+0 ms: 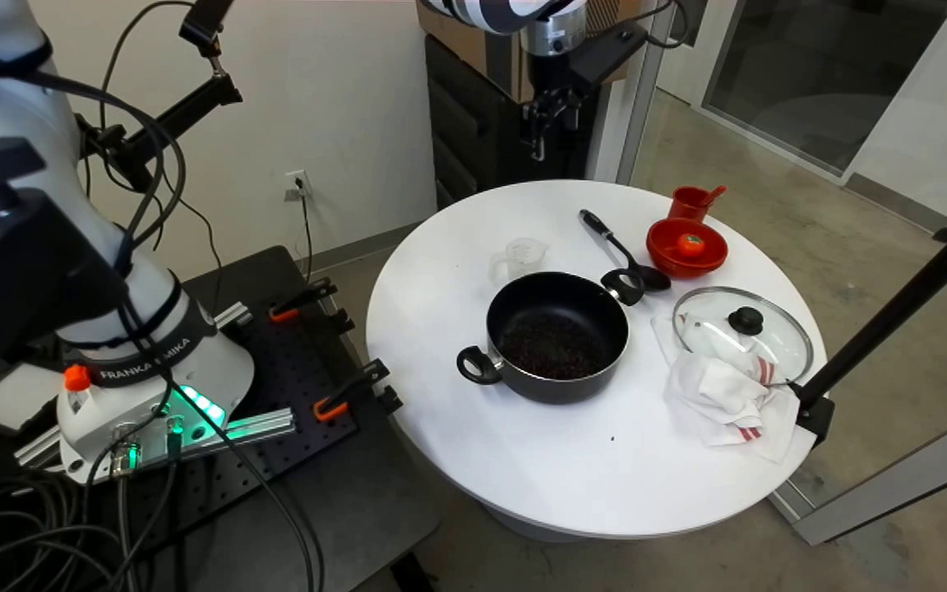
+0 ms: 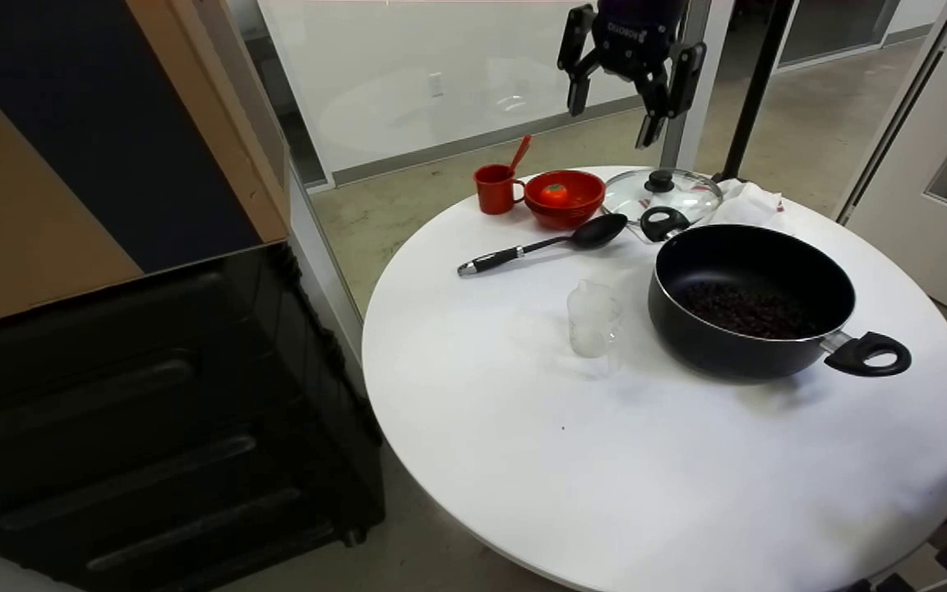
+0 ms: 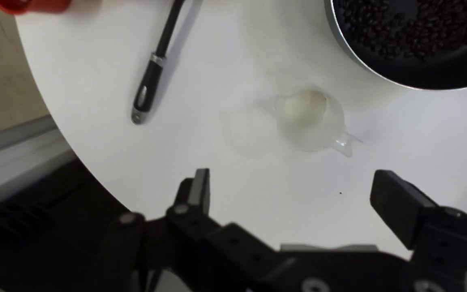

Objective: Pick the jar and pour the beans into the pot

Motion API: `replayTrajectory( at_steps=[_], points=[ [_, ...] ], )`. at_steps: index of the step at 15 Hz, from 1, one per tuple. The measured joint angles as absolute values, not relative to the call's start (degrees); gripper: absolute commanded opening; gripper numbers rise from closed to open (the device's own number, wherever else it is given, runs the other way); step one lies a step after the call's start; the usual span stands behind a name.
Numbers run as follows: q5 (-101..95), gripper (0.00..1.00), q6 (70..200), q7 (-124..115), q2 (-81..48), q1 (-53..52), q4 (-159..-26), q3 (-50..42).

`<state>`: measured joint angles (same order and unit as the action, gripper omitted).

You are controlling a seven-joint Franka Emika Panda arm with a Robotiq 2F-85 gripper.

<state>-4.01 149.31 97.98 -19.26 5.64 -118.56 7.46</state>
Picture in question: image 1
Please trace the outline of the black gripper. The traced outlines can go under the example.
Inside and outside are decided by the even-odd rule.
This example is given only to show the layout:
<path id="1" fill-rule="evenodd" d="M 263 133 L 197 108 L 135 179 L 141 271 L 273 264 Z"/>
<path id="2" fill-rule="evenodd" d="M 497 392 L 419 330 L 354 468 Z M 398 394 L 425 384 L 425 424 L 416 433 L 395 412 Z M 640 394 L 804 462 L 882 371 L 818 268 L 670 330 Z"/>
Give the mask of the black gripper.
<path id="1" fill-rule="evenodd" d="M 567 57 L 529 57 L 529 81 L 534 99 L 524 107 L 524 118 L 534 142 L 534 160 L 544 164 L 549 148 L 549 133 L 567 133 L 567 152 L 581 152 L 581 86 L 575 74 L 569 70 Z"/>

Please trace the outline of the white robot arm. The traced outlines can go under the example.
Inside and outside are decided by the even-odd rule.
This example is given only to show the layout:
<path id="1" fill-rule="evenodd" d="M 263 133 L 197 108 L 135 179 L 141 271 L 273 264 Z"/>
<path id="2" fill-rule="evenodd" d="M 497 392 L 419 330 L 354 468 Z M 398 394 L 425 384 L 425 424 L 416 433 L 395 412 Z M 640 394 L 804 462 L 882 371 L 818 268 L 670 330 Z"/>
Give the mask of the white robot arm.
<path id="1" fill-rule="evenodd" d="M 79 93 L 30 4 L 0 0 L 0 354 L 64 338 L 60 457 L 88 480 L 218 433 L 256 361 L 145 252 L 151 214 L 118 226 L 83 199 L 75 164 L 100 142 L 70 108 Z"/>

